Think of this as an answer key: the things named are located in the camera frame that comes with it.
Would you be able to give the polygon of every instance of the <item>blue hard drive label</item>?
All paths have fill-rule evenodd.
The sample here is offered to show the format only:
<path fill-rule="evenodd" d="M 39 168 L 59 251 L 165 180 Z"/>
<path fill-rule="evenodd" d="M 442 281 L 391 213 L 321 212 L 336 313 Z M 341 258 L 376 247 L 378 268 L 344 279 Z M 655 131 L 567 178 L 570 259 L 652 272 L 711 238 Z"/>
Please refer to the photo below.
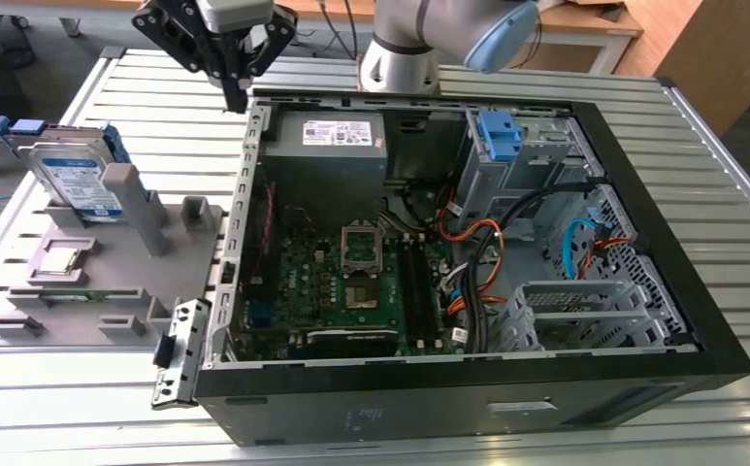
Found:
<path fill-rule="evenodd" d="M 49 182 L 73 209 L 97 220 L 112 221 L 120 216 L 120 204 L 101 184 L 101 167 L 95 160 L 43 158 L 40 162 Z"/>

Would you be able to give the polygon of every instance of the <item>label sticker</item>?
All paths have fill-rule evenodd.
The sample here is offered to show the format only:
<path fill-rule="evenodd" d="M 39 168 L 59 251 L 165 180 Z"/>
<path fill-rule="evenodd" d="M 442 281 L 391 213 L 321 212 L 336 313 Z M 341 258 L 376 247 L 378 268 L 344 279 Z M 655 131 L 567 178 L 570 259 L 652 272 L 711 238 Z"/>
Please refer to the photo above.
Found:
<path fill-rule="evenodd" d="M 468 332 L 459 327 L 452 329 L 452 341 L 458 343 L 466 344 L 466 337 L 468 336 Z"/>
<path fill-rule="evenodd" d="M 540 411 L 558 410 L 550 401 L 523 401 L 519 403 L 490 403 L 487 405 L 490 413 L 504 413 L 508 411 Z"/>
<path fill-rule="evenodd" d="M 367 121 L 316 121 L 301 125 L 303 146 L 371 146 L 372 125 Z"/>
<path fill-rule="evenodd" d="M 91 216 L 120 216 L 117 199 L 101 184 L 101 169 L 95 160 L 44 158 L 41 163 L 73 209 Z"/>

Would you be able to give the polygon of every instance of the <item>red wire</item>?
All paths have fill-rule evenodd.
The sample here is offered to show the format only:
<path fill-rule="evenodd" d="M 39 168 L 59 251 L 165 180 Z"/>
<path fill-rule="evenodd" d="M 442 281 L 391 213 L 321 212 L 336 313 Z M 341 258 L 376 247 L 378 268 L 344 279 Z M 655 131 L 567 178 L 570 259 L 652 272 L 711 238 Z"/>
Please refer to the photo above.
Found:
<path fill-rule="evenodd" d="M 265 185 L 265 193 L 268 194 L 268 214 L 265 215 L 265 226 L 261 229 L 261 243 L 259 245 L 259 257 L 256 257 L 256 265 L 253 265 L 253 271 L 249 273 L 252 277 L 259 273 L 259 266 L 261 265 L 261 256 L 267 253 L 268 248 L 268 238 L 271 237 L 271 219 L 273 216 L 273 191 L 272 186 Z"/>

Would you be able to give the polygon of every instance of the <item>power supply label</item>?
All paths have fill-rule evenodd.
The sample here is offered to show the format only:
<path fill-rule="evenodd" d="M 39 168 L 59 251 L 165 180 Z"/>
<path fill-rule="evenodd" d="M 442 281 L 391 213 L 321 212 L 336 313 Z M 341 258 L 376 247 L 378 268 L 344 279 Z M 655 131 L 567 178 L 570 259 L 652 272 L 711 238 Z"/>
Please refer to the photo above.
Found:
<path fill-rule="evenodd" d="M 101 168 L 95 160 L 44 158 L 41 163 L 49 182 L 73 209 L 97 218 L 120 216 L 117 199 L 101 184 Z"/>
<path fill-rule="evenodd" d="M 372 124 L 367 121 L 308 120 L 301 125 L 303 146 L 371 146 Z"/>

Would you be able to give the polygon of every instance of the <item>green circuit board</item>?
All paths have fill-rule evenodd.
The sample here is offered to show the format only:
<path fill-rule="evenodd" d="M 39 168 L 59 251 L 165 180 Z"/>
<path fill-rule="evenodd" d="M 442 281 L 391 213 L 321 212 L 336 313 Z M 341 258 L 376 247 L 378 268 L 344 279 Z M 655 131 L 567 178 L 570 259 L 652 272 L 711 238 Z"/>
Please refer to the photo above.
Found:
<path fill-rule="evenodd" d="M 285 359 L 289 339 L 319 329 L 394 330 L 399 334 L 399 354 L 424 355 L 451 352 L 444 345 L 418 348 L 404 336 L 404 314 L 398 270 L 399 240 L 382 240 L 379 274 L 343 274 L 340 235 L 292 234 L 280 242 L 279 289 L 269 322 L 256 330 L 252 353 L 256 359 Z M 450 261 L 448 246 L 431 241 L 423 247 L 428 272 L 440 261 Z M 347 258 L 375 258 L 371 239 L 348 238 Z M 428 299 L 436 300 L 434 289 Z"/>

